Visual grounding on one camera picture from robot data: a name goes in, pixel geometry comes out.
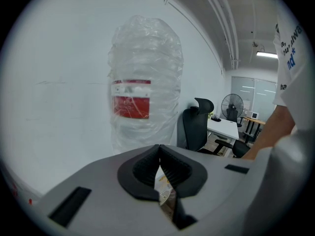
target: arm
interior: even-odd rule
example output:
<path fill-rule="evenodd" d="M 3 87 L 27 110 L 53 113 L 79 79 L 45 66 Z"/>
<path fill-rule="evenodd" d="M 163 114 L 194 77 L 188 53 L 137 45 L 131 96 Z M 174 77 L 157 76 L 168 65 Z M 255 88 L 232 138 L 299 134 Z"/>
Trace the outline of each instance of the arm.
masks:
<path fill-rule="evenodd" d="M 257 141 L 242 159 L 254 160 L 260 149 L 273 147 L 281 137 L 291 133 L 294 125 L 294 120 L 287 107 L 277 106 L 267 120 Z"/>

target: white desk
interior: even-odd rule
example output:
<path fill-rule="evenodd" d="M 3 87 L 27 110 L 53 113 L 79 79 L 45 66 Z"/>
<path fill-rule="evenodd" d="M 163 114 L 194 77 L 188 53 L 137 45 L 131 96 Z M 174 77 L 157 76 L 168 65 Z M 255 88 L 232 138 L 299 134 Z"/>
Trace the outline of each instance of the white desk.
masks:
<path fill-rule="evenodd" d="M 232 145 L 234 145 L 235 141 L 239 139 L 236 122 L 223 119 L 221 119 L 220 122 L 217 122 L 209 119 L 207 129 L 211 133 L 231 139 Z M 228 157 L 231 152 L 232 150 L 228 148 L 224 156 Z"/>

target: white wall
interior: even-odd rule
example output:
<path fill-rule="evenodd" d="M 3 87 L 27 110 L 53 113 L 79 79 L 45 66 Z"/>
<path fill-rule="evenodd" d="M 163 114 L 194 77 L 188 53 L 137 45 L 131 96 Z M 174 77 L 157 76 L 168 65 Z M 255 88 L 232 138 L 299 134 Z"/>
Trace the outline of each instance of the white wall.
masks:
<path fill-rule="evenodd" d="M 278 72 L 276 70 L 268 70 L 263 68 L 239 68 L 237 70 L 229 70 L 225 72 L 225 95 L 231 94 L 232 77 L 246 77 L 260 79 L 266 81 L 277 82 Z"/>
<path fill-rule="evenodd" d="M 1 159 L 39 193 L 112 155 L 107 53 L 115 28 L 133 15 L 163 19 L 182 42 L 180 113 L 196 105 L 194 97 L 221 101 L 224 78 L 213 52 L 162 0 L 34 0 L 0 60 Z M 182 145 L 183 135 L 176 128 L 172 144 Z"/>

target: chair headrest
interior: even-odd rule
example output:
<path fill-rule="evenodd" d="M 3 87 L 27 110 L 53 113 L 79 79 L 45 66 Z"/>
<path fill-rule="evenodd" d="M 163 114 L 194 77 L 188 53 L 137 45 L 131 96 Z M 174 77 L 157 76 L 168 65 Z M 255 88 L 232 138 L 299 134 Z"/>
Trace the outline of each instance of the chair headrest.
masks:
<path fill-rule="evenodd" d="M 195 98 L 198 101 L 199 108 L 198 108 L 198 115 L 208 114 L 213 111 L 215 108 L 213 103 L 207 99 Z"/>

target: table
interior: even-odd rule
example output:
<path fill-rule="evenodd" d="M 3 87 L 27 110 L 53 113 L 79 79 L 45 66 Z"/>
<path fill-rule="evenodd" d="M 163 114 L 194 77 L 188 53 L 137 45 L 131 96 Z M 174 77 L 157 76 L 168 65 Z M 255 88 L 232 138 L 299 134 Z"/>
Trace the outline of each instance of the table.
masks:
<path fill-rule="evenodd" d="M 256 119 L 252 119 L 252 118 L 249 118 L 249 117 L 243 117 L 243 119 L 246 119 L 246 120 L 249 121 L 248 124 L 247 124 L 246 132 L 244 132 L 244 134 L 247 135 L 247 136 L 246 136 L 245 143 L 248 143 L 248 140 L 249 140 L 250 137 L 253 137 L 253 138 L 257 137 L 258 131 L 259 131 L 259 128 L 260 128 L 260 125 L 265 125 L 266 123 L 265 123 L 264 121 L 262 121 L 262 120 L 256 120 Z M 248 129 L 249 129 L 249 127 L 250 127 L 251 122 L 252 122 L 252 127 L 251 127 L 250 132 L 248 133 Z M 255 134 L 254 134 L 254 135 L 251 135 L 251 133 L 252 133 L 252 128 L 254 127 L 255 122 L 258 123 L 258 127 L 257 127 L 257 129 L 256 129 Z"/>
<path fill-rule="evenodd" d="M 235 141 L 239 139 L 237 123 L 229 120 L 221 119 L 220 122 L 209 119 L 207 124 L 208 131 L 231 139 L 231 144 L 234 145 Z M 228 148 L 225 157 L 228 157 L 232 149 Z"/>

